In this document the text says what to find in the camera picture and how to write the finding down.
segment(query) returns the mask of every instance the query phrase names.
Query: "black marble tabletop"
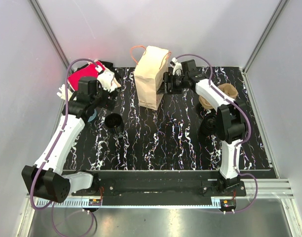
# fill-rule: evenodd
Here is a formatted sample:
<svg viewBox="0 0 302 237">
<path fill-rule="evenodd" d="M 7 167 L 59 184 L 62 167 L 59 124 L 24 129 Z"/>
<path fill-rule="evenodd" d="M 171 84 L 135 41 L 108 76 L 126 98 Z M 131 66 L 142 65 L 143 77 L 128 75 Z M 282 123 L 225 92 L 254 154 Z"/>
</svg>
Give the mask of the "black marble tabletop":
<svg viewBox="0 0 302 237">
<path fill-rule="evenodd" d="M 198 133 L 205 110 L 198 95 L 185 90 L 165 95 L 157 111 L 138 106 L 134 68 L 117 68 L 122 77 L 114 113 L 124 120 L 124 137 L 116 139 L 104 126 L 111 112 L 97 110 L 75 140 L 64 169 L 80 170 L 212 170 L 222 162 L 221 142 L 216 136 Z M 238 67 L 215 67 L 216 85 L 231 83 L 238 98 L 247 104 L 252 136 L 240 151 L 240 169 L 269 169 L 249 96 Z"/>
</svg>

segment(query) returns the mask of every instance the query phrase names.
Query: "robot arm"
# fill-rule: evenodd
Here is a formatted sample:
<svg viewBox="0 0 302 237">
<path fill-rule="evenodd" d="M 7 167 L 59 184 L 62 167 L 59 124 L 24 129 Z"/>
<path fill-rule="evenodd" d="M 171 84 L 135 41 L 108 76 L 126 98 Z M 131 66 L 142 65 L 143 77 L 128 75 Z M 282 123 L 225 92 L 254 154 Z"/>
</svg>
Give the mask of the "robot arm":
<svg viewBox="0 0 302 237">
<path fill-rule="evenodd" d="M 218 186 L 220 190 L 224 190 L 239 184 L 240 176 L 238 176 L 236 168 L 239 165 L 241 145 L 237 144 L 245 136 L 246 121 L 228 101 L 236 103 L 241 108 L 244 108 L 245 104 L 225 95 L 213 83 L 210 85 L 206 75 L 196 68 L 194 60 L 178 63 L 173 58 L 171 64 L 174 67 L 173 74 L 164 73 L 164 82 L 158 90 L 158 94 L 180 94 L 184 88 L 190 88 L 213 106 L 217 112 L 216 135 L 222 143 L 222 164 L 219 170 Z"/>
<path fill-rule="evenodd" d="M 67 123 L 65 108 L 62 111 L 59 126 L 45 151 L 35 162 L 34 166 L 26 165 L 22 170 L 22 177 L 28 192 L 31 191 L 33 180 L 37 171 L 43 166 L 34 187 L 34 196 L 63 202 L 70 193 L 92 186 L 93 175 L 88 172 L 63 175 L 63 166 L 67 155 L 79 133 L 85 127 L 96 107 L 113 110 L 119 92 L 120 84 L 116 81 L 114 73 L 109 70 L 102 71 L 97 78 L 83 77 L 78 82 L 78 91 L 75 91 L 69 100 L 69 114 Z"/>
</svg>

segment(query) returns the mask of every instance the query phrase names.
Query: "metal floor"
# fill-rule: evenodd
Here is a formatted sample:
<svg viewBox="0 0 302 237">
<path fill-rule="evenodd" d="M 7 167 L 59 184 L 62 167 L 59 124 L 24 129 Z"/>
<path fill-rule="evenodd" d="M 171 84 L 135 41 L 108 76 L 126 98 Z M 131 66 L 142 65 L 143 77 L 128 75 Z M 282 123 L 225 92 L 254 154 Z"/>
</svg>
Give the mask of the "metal floor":
<svg viewBox="0 0 302 237">
<path fill-rule="evenodd" d="M 247 206 L 238 200 L 237 209 Z M 91 218 L 78 213 L 66 222 L 76 208 L 55 208 L 58 230 L 69 237 L 80 236 L 90 226 Z M 215 214 L 206 209 L 107 209 L 95 212 L 97 228 L 88 235 L 95 237 L 291 237 L 283 205 L 278 199 L 258 199 L 243 213 Z M 58 236 L 51 226 L 51 208 L 34 214 L 30 237 Z"/>
</svg>

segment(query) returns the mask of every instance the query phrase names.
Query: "white wall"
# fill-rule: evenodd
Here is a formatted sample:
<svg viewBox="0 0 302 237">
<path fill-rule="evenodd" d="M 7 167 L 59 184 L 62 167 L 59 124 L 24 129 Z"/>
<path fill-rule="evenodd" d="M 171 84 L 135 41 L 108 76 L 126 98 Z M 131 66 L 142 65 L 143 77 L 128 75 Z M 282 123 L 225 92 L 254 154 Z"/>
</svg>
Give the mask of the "white wall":
<svg viewBox="0 0 302 237">
<path fill-rule="evenodd" d="M 289 1 L 248 71 L 282 178 L 302 216 L 302 0 Z"/>
<path fill-rule="evenodd" d="M 134 66 L 135 45 L 244 66 L 279 0 L 39 0 L 67 57 Z M 142 55 L 137 49 L 135 55 Z"/>
<path fill-rule="evenodd" d="M 50 140 L 64 67 L 27 0 L 0 0 L 0 237 L 14 236 L 21 171 Z"/>
</svg>

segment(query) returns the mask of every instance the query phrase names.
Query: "paper bag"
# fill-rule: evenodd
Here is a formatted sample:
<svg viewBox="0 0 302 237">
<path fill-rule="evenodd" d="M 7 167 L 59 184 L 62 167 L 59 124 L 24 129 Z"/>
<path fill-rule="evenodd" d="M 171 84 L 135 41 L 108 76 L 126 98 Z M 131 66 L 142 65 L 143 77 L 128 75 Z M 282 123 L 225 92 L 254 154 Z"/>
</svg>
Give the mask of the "paper bag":
<svg viewBox="0 0 302 237">
<path fill-rule="evenodd" d="M 139 62 L 132 56 L 132 49 L 145 49 Z M 163 81 L 163 74 L 168 71 L 169 51 L 154 46 L 135 46 L 131 48 L 131 57 L 137 63 L 134 78 L 137 89 L 139 106 L 157 110 L 163 94 L 157 95 Z"/>
</svg>

